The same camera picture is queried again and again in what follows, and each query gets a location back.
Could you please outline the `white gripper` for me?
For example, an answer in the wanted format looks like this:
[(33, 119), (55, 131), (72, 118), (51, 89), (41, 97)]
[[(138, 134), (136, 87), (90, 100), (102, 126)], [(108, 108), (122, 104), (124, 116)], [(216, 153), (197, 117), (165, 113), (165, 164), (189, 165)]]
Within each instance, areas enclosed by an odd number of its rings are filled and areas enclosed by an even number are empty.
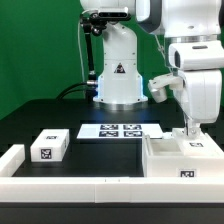
[(185, 132), (188, 137), (198, 137), (199, 123), (214, 123), (219, 115), (222, 74), (218, 69), (178, 71), (183, 88), (173, 92), (185, 113)]

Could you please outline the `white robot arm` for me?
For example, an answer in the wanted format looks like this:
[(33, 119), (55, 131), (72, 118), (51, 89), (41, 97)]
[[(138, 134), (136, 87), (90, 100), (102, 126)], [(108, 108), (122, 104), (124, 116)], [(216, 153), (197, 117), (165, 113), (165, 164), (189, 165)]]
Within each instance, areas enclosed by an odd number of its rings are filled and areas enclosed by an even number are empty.
[(137, 72), (137, 37), (123, 26), (135, 18), (148, 34), (165, 38), (163, 57), (170, 72), (150, 80), (157, 102), (173, 90), (185, 117), (185, 134), (216, 121), (221, 100), (224, 48), (219, 40), (222, 0), (80, 0), (80, 23), (88, 35), (103, 37), (104, 69), (94, 101), (111, 108), (147, 101)]

